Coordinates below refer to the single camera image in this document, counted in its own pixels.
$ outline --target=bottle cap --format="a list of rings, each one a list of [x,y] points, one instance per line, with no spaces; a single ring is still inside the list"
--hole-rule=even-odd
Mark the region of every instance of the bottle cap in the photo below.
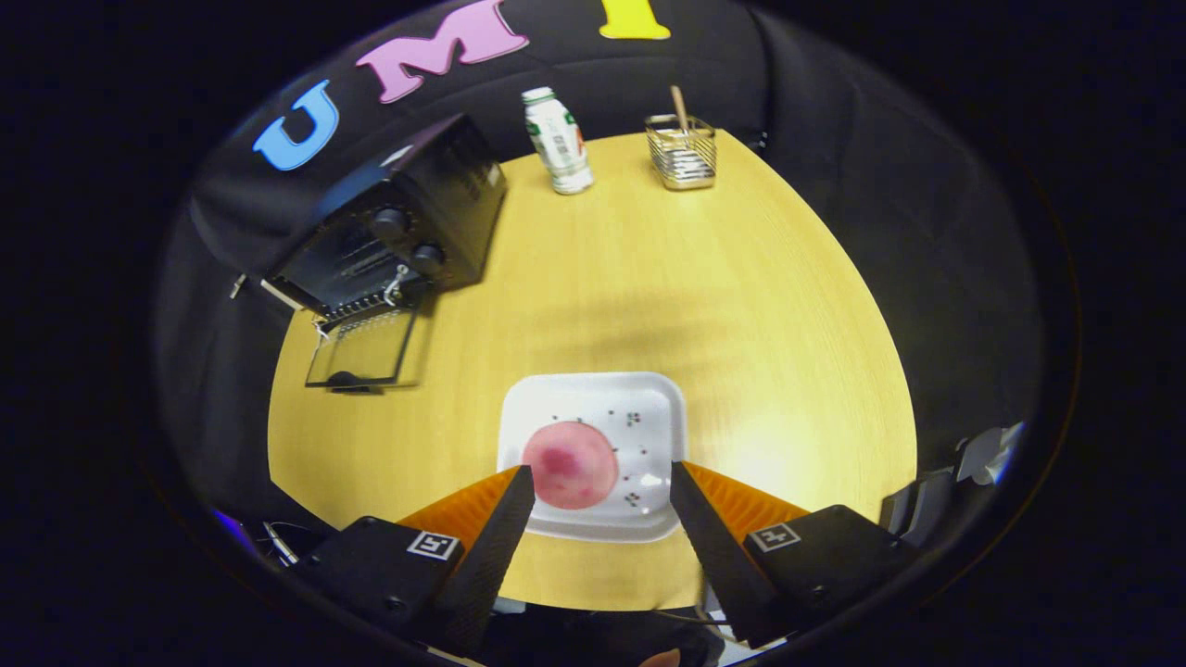
[[[523,103],[530,104],[531,102],[542,102],[543,100],[553,100],[556,94],[551,91],[551,88],[544,85],[543,88],[533,88],[531,90],[525,90],[523,93]]]

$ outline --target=metal utensil holder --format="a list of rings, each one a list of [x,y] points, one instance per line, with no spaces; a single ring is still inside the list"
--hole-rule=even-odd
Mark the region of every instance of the metal utensil holder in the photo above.
[[[716,129],[688,116],[688,134],[675,114],[646,119],[651,163],[668,190],[709,188],[716,182]]]

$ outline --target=square plate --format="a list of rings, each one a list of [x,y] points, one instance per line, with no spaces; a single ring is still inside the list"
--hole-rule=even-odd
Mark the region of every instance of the square plate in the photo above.
[[[671,462],[687,455],[683,393],[658,373],[533,375],[503,400],[498,470],[518,465],[531,436],[559,421],[580,421],[610,440],[618,479],[585,509],[561,509],[536,496],[527,531],[599,542],[651,542],[670,535]]]

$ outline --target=yellow letter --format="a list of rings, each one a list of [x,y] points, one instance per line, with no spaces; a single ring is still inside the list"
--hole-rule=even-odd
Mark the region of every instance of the yellow letter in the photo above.
[[[601,37],[610,39],[667,39],[671,31],[655,20],[650,0],[601,0],[605,25]]]

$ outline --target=toaster oven knob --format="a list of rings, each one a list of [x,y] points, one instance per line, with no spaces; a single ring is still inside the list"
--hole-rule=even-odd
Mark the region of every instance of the toaster oven knob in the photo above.
[[[432,243],[421,243],[412,250],[409,263],[412,268],[416,269],[416,273],[433,277],[440,273],[441,267],[445,266],[445,253]]]
[[[408,233],[408,216],[396,209],[382,209],[375,214],[374,230],[380,239],[396,241]]]

